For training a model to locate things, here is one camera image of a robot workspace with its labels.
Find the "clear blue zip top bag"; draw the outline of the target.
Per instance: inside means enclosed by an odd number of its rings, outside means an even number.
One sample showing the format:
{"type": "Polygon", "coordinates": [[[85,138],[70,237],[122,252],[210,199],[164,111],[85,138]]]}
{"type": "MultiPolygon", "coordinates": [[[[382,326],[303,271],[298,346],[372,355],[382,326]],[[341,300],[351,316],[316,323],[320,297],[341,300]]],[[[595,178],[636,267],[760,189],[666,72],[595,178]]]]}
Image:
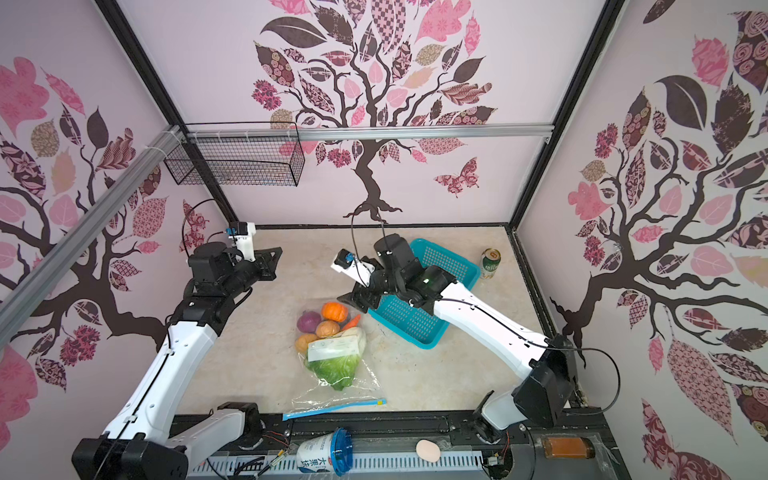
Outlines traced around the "clear blue zip top bag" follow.
{"type": "Polygon", "coordinates": [[[292,381],[285,420],[387,403],[369,361],[363,317],[360,310],[335,299],[310,299],[300,305],[294,351],[301,371],[292,381]]]}

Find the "brown toy walnut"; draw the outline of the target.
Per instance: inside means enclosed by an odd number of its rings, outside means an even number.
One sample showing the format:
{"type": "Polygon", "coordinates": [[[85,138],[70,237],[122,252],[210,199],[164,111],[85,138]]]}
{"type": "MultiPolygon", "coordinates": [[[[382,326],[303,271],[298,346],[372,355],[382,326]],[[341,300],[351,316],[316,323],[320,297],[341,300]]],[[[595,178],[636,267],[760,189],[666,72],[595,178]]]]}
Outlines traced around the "brown toy walnut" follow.
{"type": "Polygon", "coordinates": [[[320,322],[315,330],[315,335],[318,338],[328,338],[331,336],[334,336],[338,334],[341,331],[340,324],[332,321],[332,320],[326,320],[320,322]]]}

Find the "yellow brown toy potato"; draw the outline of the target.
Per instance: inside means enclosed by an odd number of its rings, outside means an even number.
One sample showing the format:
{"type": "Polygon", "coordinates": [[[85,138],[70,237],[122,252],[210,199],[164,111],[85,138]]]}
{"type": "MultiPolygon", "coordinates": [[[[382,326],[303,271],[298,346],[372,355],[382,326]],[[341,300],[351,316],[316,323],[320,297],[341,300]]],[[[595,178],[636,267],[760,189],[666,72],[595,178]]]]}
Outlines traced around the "yellow brown toy potato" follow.
{"type": "Polygon", "coordinates": [[[298,337],[294,343],[295,350],[301,354],[306,355],[308,352],[309,345],[317,341],[319,337],[315,335],[314,333],[306,333],[298,337]]]}

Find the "green toy lettuce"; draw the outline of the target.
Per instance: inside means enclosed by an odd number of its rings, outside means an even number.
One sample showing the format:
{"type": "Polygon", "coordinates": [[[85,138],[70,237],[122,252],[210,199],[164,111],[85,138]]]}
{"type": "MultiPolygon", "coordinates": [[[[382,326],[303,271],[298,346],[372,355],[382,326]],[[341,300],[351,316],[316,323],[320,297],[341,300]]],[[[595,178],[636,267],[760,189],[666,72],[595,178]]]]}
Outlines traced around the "green toy lettuce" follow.
{"type": "Polygon", "coordinates": [[[305,367],[336,391],[352,386],[367,345],[366,333],[355,327],[309,345],[305,367]]]}

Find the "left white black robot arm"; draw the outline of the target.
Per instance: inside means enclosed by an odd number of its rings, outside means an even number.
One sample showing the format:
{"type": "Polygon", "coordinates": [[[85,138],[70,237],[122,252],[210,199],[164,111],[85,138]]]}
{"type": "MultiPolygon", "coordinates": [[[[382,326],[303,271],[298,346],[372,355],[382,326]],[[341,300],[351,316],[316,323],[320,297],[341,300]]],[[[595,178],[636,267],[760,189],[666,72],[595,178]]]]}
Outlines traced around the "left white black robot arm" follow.
{"type": "Polygon", "coordinates": [[[81,479],[184,479],[220,448],[259,444],[264,426],[254,403],[229,402],[172,435],[180,402],[235,309],[259,281],[273,281],[282,250],[246,255],[222,242],[196,248],[192,277],[168,321],[162,344],[138,387],[97,438],[72,454],[81,479]]]}

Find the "purple toy onion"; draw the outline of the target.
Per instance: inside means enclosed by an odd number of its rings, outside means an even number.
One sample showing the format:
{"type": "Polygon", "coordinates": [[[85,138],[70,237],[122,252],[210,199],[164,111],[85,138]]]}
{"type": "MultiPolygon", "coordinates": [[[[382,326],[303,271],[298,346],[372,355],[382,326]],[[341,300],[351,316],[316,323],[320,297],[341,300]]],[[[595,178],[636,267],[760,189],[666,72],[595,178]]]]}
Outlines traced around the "purple toy onion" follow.
{"type": "Polygon", "coordinates": [[[314,333],[317,326],[323,321],[320,313],[316,311],[303,312],[296,322],[297,329],[302,333],[314,333]]]}

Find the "orange toy pumpkin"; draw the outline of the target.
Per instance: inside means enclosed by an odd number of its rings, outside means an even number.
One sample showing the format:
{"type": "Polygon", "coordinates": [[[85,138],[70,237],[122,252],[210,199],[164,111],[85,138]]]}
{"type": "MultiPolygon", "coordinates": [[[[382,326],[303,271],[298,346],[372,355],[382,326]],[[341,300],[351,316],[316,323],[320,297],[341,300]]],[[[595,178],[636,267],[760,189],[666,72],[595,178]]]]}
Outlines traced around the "orange toy pumpkin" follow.
{"type": "Polygon", "coordinates": [[[349,317],[349,310],[346,305],[338,301],[327,302],[322,306],[321,316],[326,321],[344,323],[349,317]]]}

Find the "teal plastic basket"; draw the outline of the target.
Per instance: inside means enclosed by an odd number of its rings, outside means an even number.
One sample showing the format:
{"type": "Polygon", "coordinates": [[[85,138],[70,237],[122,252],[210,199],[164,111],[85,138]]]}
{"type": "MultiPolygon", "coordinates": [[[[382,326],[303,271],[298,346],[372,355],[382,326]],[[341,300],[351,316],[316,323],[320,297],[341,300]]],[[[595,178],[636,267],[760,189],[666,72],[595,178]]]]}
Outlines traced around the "teal plastic basket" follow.
{"type": "Polygon", "coordinates": [[[378,240],[374,249],[385,269],[398,273],[394,285],[405,290],[402,297],[382,296],[370,315],[415,346],[434,348],[448,327],[433,314],[435,302],[451,280],[472,289],[481,276],[480,267],[433,242],[408,242],[398,234],[378,240]]]}

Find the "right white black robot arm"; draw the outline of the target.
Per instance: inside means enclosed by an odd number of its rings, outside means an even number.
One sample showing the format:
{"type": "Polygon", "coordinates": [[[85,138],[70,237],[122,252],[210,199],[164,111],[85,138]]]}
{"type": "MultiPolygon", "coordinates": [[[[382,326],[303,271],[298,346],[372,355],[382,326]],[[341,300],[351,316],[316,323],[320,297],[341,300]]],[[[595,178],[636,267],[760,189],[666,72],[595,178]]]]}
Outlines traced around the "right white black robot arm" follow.
{"type": "Polygon", "coordinates": [[[576,386],[572,344],[562,335],[548,338],[504,316],[476,297],[458,278],[439,266],[425,266],[397,234],[374,245],[373,258],[342,249],[331,267],[355,280],[341,301],[362,311],[394,296],[409,307],[445,321],[499,357],[519,378],[506,392],[489,392],[473,413],[473,427],[488,443],[503,431],[530,421],[554,427],[576,386]]]}

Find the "orange toy carrot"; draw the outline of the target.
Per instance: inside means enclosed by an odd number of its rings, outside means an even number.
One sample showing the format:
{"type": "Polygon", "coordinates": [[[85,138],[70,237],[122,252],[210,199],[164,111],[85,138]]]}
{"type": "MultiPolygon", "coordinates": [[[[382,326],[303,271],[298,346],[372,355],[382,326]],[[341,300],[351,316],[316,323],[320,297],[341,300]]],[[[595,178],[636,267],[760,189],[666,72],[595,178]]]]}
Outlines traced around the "orange toy carrot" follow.
{"type": "Polygon", "coordinates": [[[355,328],[359,325],[359,322],[361,320],[361,315],[356,315],[351,320],[347,321],[341,328],[342,331],[346,331],[352,328],[355,328]]]}

